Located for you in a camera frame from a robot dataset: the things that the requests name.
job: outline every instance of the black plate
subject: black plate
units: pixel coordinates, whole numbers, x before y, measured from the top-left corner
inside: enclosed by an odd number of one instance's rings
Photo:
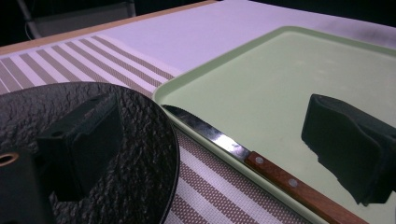
[[[125,133],[106,174],[79,202],[51,195],[57,223],[161,223],[173,201],[179,169],[177,138],[168,117],[148,97],[105,83],[64,83],[0,96],[0,152],[38,151],[35,137],[90,98],[115,92]]]

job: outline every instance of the striped placemat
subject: striped placemat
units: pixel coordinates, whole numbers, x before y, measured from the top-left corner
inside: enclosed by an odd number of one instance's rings
[[[0,94],[61,82],[108,82],[151,97],[176,68],[95,35],[0,58]],[[177,133],[180,177],[166,223],[305,223],[189,137]]]

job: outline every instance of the knife blade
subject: knife blade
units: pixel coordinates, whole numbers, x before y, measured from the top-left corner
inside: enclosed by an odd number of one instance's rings
[[[235,142],[231,137],[192,113],[172,105],[162,105],[162,107],[202,137],[227,151],[238,161],[244,163],[248,168],[272,182],[291,198],[329,223],[367,223],[346,210],[340,204],[265,159],[264,156],[256,151],[248,150],[246,147]]]

